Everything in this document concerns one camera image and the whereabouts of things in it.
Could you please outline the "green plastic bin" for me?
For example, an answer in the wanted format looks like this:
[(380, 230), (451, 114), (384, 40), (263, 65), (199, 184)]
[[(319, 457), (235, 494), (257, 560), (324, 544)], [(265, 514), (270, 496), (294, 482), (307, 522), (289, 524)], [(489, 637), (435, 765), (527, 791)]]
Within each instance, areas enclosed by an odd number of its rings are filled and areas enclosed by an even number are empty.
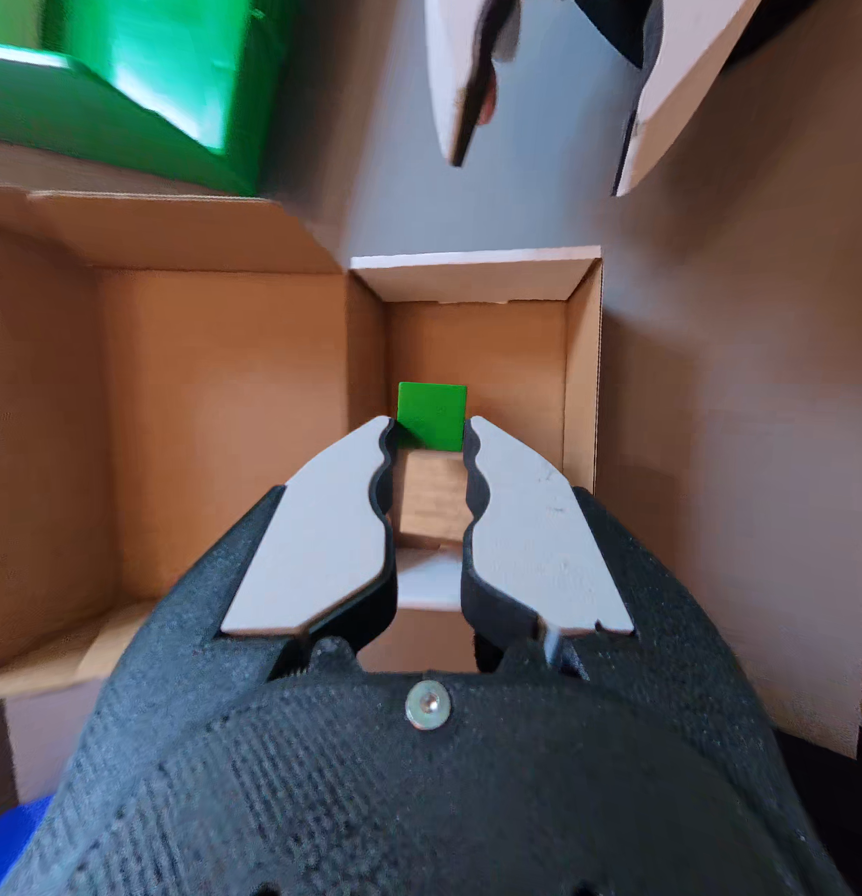
[(0, 1), (0, 140), (257, 194), (291, 1)]

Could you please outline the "white cardboard mailer box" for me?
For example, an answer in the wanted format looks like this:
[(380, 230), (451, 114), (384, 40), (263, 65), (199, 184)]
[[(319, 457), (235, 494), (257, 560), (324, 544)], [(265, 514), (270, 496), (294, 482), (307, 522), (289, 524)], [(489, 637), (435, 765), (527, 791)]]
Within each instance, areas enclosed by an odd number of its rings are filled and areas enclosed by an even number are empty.
[(94, 689), (402, 379), (594, 490), (602, 251), (355, 258), (268, 200), (0, 185), (0, 701)]

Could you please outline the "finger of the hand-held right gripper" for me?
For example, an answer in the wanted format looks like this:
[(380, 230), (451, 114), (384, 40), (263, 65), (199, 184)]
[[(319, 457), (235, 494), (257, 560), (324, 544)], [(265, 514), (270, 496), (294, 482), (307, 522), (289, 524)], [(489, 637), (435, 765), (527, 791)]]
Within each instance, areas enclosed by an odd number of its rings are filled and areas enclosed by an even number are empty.
[(627, 125), (613, 196), (658, 165), (716, 81), (760, 1), (658, 1), (643, 30), (640, 92)]
[(514, 60), (519, 1), (425, 1), (432, 110), (444, 160), (461, 167), (474, 132), (492, 118), (496, 62)]

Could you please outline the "blue plastic bin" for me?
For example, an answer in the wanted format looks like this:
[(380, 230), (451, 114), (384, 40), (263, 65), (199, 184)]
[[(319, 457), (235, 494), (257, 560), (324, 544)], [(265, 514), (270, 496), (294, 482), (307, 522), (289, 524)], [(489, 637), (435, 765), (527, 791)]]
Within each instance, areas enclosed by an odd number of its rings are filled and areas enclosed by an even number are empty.
[(52, 795), (0, 815), (0, 885), (42, 823)]

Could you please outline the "green wooden cube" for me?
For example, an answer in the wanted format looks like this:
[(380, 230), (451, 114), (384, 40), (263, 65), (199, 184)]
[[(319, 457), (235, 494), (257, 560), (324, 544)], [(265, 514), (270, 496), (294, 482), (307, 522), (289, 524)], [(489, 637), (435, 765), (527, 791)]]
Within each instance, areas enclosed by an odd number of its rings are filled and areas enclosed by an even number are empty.
[(400, 382), (396, 410), (399, 446), (461, 453), (467, 397), (466, 385)]

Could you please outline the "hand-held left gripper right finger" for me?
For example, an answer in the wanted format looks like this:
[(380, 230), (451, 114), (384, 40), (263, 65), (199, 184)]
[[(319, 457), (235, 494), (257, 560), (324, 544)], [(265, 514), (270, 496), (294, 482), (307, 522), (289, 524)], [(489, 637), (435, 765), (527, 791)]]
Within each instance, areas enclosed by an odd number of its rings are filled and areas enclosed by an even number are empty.
[(514, 644), (541, 646), (563, 664), (569, 640), (635, 626), (569, 481), (489, 420), (464, 428), (466, 503), (460, 607), (480, 668)]

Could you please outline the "natural wooden cube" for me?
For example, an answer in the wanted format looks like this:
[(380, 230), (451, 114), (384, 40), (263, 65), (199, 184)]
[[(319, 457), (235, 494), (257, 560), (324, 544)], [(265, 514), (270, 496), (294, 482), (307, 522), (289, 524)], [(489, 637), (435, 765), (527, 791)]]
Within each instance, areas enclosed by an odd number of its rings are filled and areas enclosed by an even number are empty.
[(398, 547), (437, 550), (460, 547), (472, 514), (468, 472), (460, 453), (404, 449), (393, 466), (389, 512)]

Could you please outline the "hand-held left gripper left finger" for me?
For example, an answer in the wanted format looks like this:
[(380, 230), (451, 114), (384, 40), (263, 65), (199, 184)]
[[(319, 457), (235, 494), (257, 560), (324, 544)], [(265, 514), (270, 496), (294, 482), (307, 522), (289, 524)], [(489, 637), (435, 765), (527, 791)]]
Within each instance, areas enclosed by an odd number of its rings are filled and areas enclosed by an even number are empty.
[(394, 430), (390, 417), (375, 417), (291, 477), (224, 617), (224, 634), (374, 639), (391, 624)]

